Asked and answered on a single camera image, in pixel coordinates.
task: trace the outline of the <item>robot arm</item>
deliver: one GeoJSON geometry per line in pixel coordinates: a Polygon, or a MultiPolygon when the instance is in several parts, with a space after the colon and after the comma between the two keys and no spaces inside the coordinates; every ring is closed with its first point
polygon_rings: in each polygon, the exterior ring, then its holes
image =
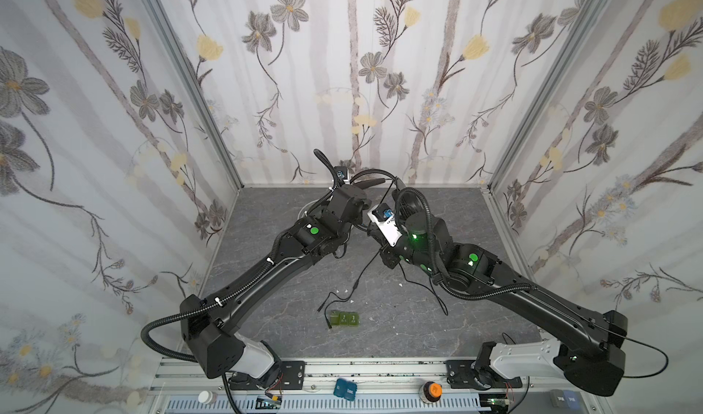
{"type": "MultiPolygon", "coordinates": [[[[329,161],[318,158],[332,171],[329,161]]],[[[489,389],[493,382],[521,375],[564,377],[586,392],[600,396],[614,393],[624,374],[627,319],[616,311],[605,314],[577,306],[532,283],[474,244],[454,243],[446,224],[429,211],[422,194],[398,190],[395,211],[386,204],[374,208],[364,189],[383,179],[344,184],[346,169],[335,177],[335,186],[310,210],[310,214],[278,235],[271,252],[217,292],[199,299],[190,295],[181,313],[154,321],[142,330],[142,339],[167,356],[197,361],[206,376],[226,371],[249,374],[260,387],[270,387],[280,375],[282,362],[266,345],[238,333],[242,322],[263,300],[290,278],[335,252],[349,239],[352,225],[363,227],[380,245],[383,263],[393,269],[400,260],[423,269],[445,292],[466,301],[490,299],[532,321],[555,336],[532,344],[483,344],[470,370],[475,389],[489,389]],[[181,322],[181,333],[192,356],[177,354],[156,344],[149,331],[181,322]]],[[[383,173],[368,170],[362,173],[383,173]]]]}

